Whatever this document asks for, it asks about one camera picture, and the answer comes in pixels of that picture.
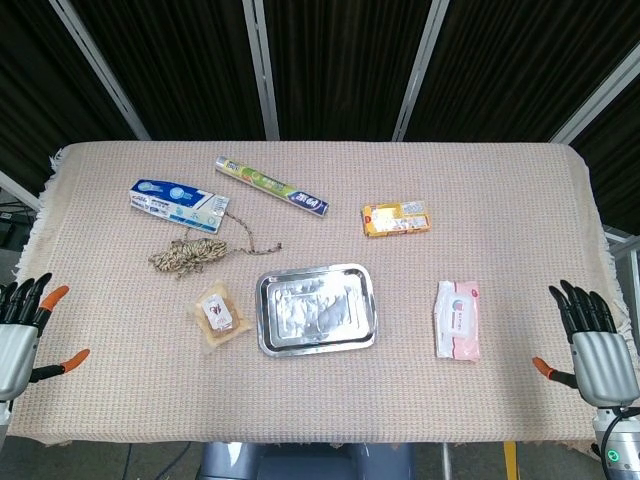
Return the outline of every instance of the yellow food package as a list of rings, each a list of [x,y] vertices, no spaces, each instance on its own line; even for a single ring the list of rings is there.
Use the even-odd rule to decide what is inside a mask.
[[[364,233],[369,237],[431,230],[431,218],[422,202],[366,205],[362,209],[362,221]]]
[[[211,347],[220,346],[251,329],[251,323],[240,312],[227,286],[221,281],[215,282],[198,297],[193,314]]]

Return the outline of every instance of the black curtain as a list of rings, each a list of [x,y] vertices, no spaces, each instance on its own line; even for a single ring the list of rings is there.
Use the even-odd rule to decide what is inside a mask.
[[[603,223],[640,235],[640,78],[571,146],[589,165]]]
[[[32,193],[60,147],[134,138],[49,2],[0,2],[0,59],[0,170]]]
[[[264,139],[241,0],[74,0],[154,140]]]
[[[638,0],[452,0],[405,139],[548,141],[638,42]]]
[[[280,137],[389,141],[427,1],[266,0]]]

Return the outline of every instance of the orange fingertip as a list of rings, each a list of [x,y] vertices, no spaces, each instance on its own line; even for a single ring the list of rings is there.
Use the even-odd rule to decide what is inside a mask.
[[[47,298],[42,301],[42,303],[40,304],[40,308],[52,311],[56,304],[62,297],[67,294],[68,291],[69,287],[67,287],[66,285],[62,285],[61,287],[56,288],[53,292],[47,295]]]
[[[551,374],[554,372],[554,369],[547,365],[547,362],[542,360],[540,357],[533,357],[533,364],[538,371],[547,378],[550,378]]]
[[[85,348],[84,350],[76,353],[71,360],[61,363],[60,365],[64,368],[64,373],[68,373],[74,368],[80,366],[80,364],[89,356],[89,353],[91,353],[91,350]]]

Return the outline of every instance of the floor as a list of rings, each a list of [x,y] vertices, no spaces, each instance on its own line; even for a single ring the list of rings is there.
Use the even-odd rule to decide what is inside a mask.
[[[19,252],[0,249],[0,283],[13,280]],[[185,443],[137,444],[133,446],[127,474],[129,480],[193,479],[200,464],[202,445],[193,443],[184,457],[166,474],[165,467],[185,448]],[[30,439],[9,437],[0,452],[0,480],[121,479],[128,445],[73,442],[45,447]],[[475,480],[505,479],[502,444],[480,443],[453,447],[453,477]],[[599,463],[562,445],[518,445],[521,480],[601,480]],[[440,446],[416,446],[417,479],[441,479]]]

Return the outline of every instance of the blue and white box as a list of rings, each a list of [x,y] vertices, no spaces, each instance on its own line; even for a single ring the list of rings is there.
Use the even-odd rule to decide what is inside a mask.
[[[132,207],[208,233],[218,233],[229,204],[222,195],[160,180],[138,180],[129,199]]]

